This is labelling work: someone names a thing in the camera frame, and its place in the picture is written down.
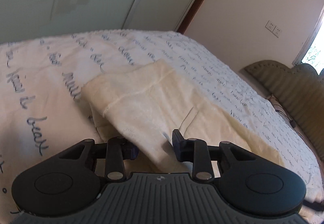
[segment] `headboard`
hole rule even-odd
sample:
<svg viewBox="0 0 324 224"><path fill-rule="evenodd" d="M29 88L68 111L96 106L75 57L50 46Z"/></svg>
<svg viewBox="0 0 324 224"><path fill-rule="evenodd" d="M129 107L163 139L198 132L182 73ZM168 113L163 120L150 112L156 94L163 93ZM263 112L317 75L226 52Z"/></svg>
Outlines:
<svg viewBox="0 0 324 224"><path fill-rule="evenodd" d="M288 111L324 160L324 69L262 60L244 68Z"/></svg>

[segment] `window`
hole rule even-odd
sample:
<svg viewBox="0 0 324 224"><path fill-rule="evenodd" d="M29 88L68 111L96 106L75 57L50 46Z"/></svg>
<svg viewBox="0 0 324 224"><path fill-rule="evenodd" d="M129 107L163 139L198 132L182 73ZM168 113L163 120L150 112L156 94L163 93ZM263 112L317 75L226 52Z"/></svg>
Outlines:
<svg viewBox="0 0 324 224"><path fill-rule="evenodd" d="M302 50L293 62L294 65L308 63L314 67L318 74L324 69L324 24L322 9L312 34L305 42Z"/></svg>

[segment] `folded garment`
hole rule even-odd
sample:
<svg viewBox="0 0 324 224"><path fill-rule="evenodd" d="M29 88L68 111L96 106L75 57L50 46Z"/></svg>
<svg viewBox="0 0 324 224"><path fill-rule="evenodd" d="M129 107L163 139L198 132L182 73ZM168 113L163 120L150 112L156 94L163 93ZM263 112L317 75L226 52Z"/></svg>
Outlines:
<svg viewBox="0 0 324 224"><path fill-rule="evenodd" d="M284 165L277 150L202 96L163 60L127 73L100 75L89 81L81 94L90 103L101 138L121 134L137 145L144 154L145 171L191 170L190 163L179 163L174 155L171 135L175 128L186 139L199 138L215 146L226 140ZM213 169L219 176L216 162ZM130 167L128 171L138 169Z"/></svg>

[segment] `white bed sheet with writing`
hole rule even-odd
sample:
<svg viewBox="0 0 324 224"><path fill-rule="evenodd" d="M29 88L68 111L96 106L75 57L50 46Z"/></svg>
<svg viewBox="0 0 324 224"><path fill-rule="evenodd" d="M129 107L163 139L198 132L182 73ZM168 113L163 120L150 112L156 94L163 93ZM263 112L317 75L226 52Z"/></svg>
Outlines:
<svg viewBox="0 0 324 224"><path fill-rule="evenodd" d="M10 188L22 170L85 138L101 141L80 101L81 87L101 73L160 58L276 148L304 180L309 199L323 198L311 150L270 102L202 45L175 32L96 31L0 46L0 223L19 213Z"/></svg>

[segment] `electrical socket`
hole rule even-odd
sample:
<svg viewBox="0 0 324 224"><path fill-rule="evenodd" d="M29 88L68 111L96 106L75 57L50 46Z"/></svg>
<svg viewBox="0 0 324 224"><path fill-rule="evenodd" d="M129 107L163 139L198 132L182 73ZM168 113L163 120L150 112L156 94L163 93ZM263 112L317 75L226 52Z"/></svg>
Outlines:
<svg viewBox="0 0 324 224"><path fill-rule="evenodd" d="M265 27L272 32L274 30L274 28L276 27L276 25L273 24L271 21L268 21L268 23L266 24Z"/></svg>
<svg viewBox="0 0 324 224"><path fill-rule="evenodd" d="M274 30L272 31L272 33L273 33L275 36L277 36L277 38L279 38L279 35L280 35L280 33L281 33L281 30L276 26L276 27L274 28Z"/></svg>

